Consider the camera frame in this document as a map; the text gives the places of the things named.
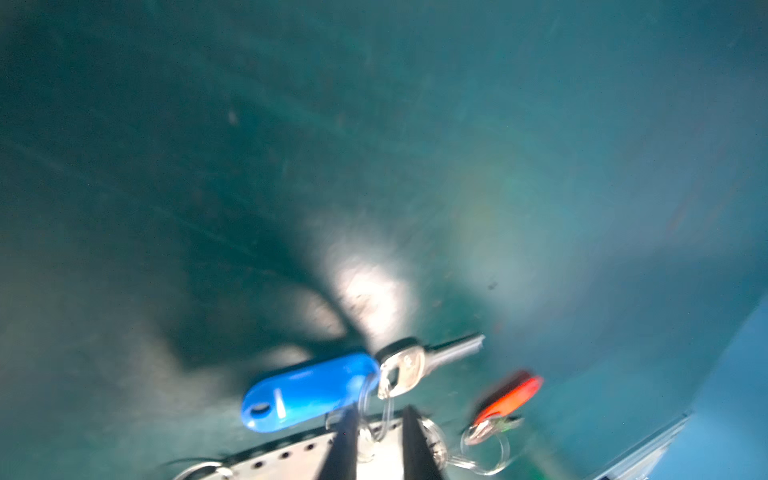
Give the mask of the red key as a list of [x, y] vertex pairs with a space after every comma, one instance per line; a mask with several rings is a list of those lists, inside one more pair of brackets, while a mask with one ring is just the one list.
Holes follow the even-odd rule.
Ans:
[[[506, 433], [522, 425], [524, 417], [518, 411], [535, 397], [543, 384], [541, 376], [519, 370], [497, 387], [480, 402], [461, 435], [459, 453], [449, 455], [446, 464], [480, 476], [494, 476], [509, 467], [517, 457], [512, 455]], [[495, 466], [485, 468], [471, 460], [467, 450], [490, 439], [497, 440], [500, 456]]]

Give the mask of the blue key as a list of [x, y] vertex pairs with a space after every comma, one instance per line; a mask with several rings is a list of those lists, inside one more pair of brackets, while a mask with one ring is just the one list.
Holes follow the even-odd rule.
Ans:
[[435, 369], [478, 353], [485, 340], [472, 334], [436, 348], [408, 342], [378, 361], [363, 352], [293, 367], [257, 381], [244, 395], [242, 424], [274, 433], [330, 414], [372, 394], [391, 411], [394, 398], [412, 391]]

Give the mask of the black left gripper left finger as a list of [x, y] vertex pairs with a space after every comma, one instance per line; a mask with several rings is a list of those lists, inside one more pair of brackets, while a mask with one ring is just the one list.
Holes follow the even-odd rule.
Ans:
[[336, 424], [331, 448], [316, 476], [317, 480], [357, 479], [358, 431], [358, 409], [349, 407]]

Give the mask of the grey oval keyring plate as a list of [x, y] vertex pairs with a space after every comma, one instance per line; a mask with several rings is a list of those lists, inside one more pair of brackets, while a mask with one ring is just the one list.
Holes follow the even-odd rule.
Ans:
[[[372, 442], [367, 431], [359, 432], [357, 477], [401, 479], [402, 416], [387, 424], [383, 440]], [[176, 475], [178, 479], [314, 479], [330, 452], [335, 433], [323, 428], [305, 431], [271, 444], [223, 459], [193, 463]]]

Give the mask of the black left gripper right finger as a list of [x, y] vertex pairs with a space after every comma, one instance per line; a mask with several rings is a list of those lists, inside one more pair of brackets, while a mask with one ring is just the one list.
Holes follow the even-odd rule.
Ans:
[[402, 416], [403, 475], [405, 480], [442, 480], [420, 423], [421, 415], [407, 405]]

